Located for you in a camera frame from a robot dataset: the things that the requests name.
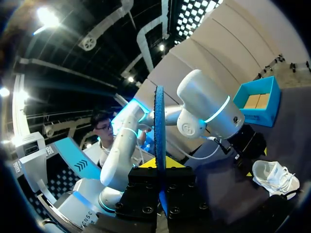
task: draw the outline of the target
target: black table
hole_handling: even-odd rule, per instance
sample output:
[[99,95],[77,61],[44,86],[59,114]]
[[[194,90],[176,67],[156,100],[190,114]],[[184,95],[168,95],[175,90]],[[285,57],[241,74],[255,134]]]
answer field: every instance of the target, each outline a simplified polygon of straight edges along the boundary
[[[296,173],[300,187],[311,178],[310,100],[311,87],[283,89],[274,127],[252,125],[267,141],[267,156],[259,159],[278,161],[286,166],[291,173]],[[194,156],[205,157],[214,149],[213,142],[206,142]],[[247,215],[269,198],[268,191],[240,174],[233,164],[234,156],[232,153],[221,160],[205,161],[206,164],[192,159],[185,163],[195,169],[198,186],[213,217],[226,223]]]

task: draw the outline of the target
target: man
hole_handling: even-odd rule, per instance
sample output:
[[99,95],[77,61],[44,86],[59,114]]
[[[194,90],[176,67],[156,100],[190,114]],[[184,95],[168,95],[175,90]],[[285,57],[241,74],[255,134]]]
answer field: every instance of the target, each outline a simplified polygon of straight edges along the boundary
[[[94,114],[91,118],[91,125],[93,127],[94,133],[100,138],[100,147],[102,149],[102,153],[99,158],[99,164],[101,167],[103,167],[113,144],[113,141],[115,139],[113,135],[113,128],[111,121],[109,119],[109,115],[106,113],[97,113]],[[141,135],[138,138],[138,143],[140,145],[143,145],[146,140],[146,133],[150,132],[150,130],[145,130],[141,133]],[[138,148],[135,148],[135,151],[133,153],[132,161],[135,163],[135,158],[140,158],[140,152]]]

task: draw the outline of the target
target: eyeglasses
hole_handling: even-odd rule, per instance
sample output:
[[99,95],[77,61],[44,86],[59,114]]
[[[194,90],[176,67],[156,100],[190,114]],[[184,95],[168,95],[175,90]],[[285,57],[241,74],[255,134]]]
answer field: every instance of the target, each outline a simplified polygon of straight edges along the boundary
[[107,131],[107,130],[109,130],[111,128],[112,128],[112,123],[111,122],[109,123],[109,125],[104,125],[101,128],[95,127],[96,130],[104,130],[104,131]]

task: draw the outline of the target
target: white fabric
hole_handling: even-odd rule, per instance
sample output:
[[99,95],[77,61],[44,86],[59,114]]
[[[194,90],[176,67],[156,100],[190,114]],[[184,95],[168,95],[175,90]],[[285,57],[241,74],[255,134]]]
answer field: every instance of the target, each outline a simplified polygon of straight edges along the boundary
[[[99,164],[101,165],[101,167],[103,167],[103,165],[104,165],[104,163],[105,163],[105,161],[106,161],[106,159],[110,153],[112,145],[109,148],[105,148],[102,146],[100,141],[99,141],[99,145],[102,148],[102,153],[99,157]],[[141,155],[140,155],[139,148],[137,146],[135,147],[134,153],[131,157],[131,161],[135,166],[139,166],[139,164],[141,162]]]
[[[285,195],[288,192],[297,190],[300,187],[299,180],[291,174],[285,166],[279,162],[268,162],[258,160],[253,164],[253,181],[264,187],[272,195]],[[287,199],[294,197],[296,193],[287,196]]]

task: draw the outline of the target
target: chevron arrows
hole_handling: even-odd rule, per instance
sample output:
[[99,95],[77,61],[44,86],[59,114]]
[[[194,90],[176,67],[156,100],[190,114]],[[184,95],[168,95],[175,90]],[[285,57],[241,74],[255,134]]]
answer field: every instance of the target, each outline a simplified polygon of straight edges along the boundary
[[76,166],[77,168],[79,168],[79,171],[83,170],[84,168],[86,168],[87,166],[87,161],[82,159],[81,161],[79,161],[77,164],[75,164],[74,166]]

